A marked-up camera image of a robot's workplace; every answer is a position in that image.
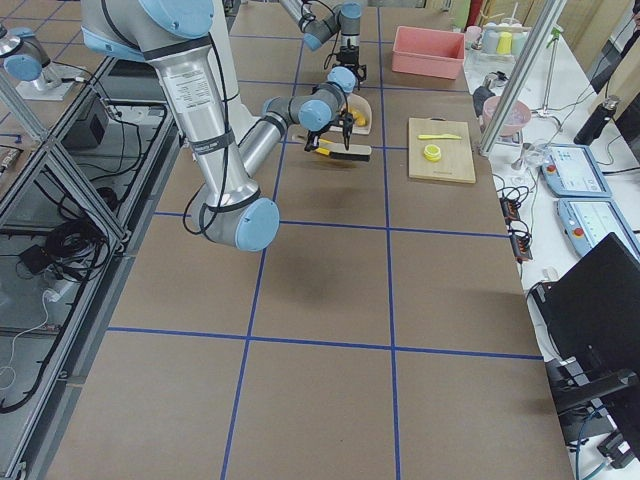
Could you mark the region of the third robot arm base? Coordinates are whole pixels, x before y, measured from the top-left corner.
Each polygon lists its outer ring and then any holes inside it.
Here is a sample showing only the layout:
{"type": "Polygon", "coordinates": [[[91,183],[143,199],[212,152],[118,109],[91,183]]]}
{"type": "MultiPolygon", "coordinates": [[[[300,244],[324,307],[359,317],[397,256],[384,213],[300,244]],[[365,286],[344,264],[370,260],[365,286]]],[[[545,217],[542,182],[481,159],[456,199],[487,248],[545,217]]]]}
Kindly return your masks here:
{"type": "Polygon", "coordinates": [[[19,81],[16,89],[25,100],[62,101],[74,81],[63,81],[44,46],[27,27],[1,25],[1,60],[5,71],[19,81]]]}

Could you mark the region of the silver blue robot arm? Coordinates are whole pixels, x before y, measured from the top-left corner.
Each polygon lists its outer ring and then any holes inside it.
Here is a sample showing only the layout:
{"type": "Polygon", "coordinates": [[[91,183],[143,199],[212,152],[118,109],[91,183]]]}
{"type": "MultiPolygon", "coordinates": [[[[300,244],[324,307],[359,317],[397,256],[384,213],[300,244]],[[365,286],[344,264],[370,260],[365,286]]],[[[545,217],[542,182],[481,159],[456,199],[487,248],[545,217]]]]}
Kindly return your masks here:
{"type": "Polygon", "coordinates": [[[260,251],[279,228],[277,205],[262,196],[255,172],[290,126],[308,130],[308,148],[332,126],[350,140],[348,96],[354,73],[334,67],[311,94],[274,98],[236,133],[238,99],[224,9],[219,1],[84,1],[85,45],[105,56],[150,65],[205,183],[186,230],[243,251],[260,251]]]}
{"type": "Polygon", "coordinates": [[[367,79],[367,66],[360,62],[360,33],[362,7],[357,2],[346,2],[329,7],[329,13],[319,18],[312,10],[313,1],[280,0],[279,4],[297,24],[305,45],[317,51],[334,39],[331,52],[324,61],[324,69],[344,67],[354,74],[357,88],[367,79]]]}

